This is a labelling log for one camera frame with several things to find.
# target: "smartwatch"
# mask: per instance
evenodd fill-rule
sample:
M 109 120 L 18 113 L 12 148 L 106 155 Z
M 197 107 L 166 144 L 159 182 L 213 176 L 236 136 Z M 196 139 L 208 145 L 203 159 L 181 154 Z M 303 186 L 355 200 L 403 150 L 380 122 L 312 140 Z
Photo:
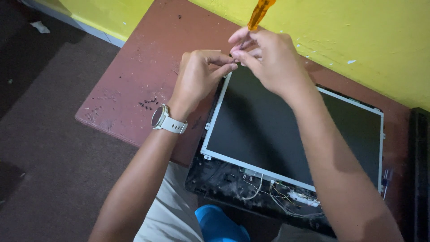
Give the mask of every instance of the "smartwatch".
M 188 123 L 186 121 L 182 123 L 169 117 L 169 107 L 163 103 L 152 115 L 151 125 L 155 130 L 165 129 L 181 134 L 187 129 Z

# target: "screwdriver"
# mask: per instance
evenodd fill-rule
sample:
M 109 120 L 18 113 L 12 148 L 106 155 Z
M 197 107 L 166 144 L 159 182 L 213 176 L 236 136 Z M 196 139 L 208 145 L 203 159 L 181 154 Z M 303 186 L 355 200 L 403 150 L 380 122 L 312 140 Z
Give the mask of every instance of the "screwdriver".
M 257 29 L 258 24 L 261 22 L 264 15 L 266 15 L 267 10 L 275 2 L 276 0 L 258 0 L 257 6 L 255 6 L 254 11 L 252 12 L 252 15 L 251 15 L 251 19 L 248 22 L 248 34 L 243 39 L 243 42 L 239 48 L 240 50 L 242 50 L 243 44 L 245 43 L 245 40 L 249 36 L 249 32 Z

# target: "white pants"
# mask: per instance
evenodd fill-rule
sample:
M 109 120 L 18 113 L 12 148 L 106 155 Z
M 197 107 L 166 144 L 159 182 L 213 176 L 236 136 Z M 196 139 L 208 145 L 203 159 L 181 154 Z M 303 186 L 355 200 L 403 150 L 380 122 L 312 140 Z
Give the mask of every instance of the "white pants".
M 203 241 L 199 222 L 190 209 L 190 192 L 184 183 L 188 169 L 169 162 L 157 196 L 134 242 Z M 333 238 L 283 224 L 274 242 L 334 241 Z

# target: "orange screwdriver handle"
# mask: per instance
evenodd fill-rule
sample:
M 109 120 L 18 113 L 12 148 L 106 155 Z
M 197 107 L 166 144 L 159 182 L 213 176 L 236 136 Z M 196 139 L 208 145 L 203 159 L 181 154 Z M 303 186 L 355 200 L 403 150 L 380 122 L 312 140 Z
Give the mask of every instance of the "orange screwdriver handle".
M 248 23 L 248 30 L 253 31 L 257 29 L 258 24 L 266 15 L 267 10 L 272 6 L 276 0 L 258 0 L 257 6 L 255 6 L 252 12 L 251 19 Z

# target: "white watch strap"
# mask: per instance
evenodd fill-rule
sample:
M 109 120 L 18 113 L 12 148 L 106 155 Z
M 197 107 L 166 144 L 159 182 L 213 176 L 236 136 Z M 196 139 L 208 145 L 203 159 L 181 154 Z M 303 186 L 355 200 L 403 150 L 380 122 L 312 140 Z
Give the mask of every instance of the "white watch strap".
M 173 133 L 184 133 L 188 123 L 179 122 L 171 117 L 166 117 L 161 124 L 161 128 Z

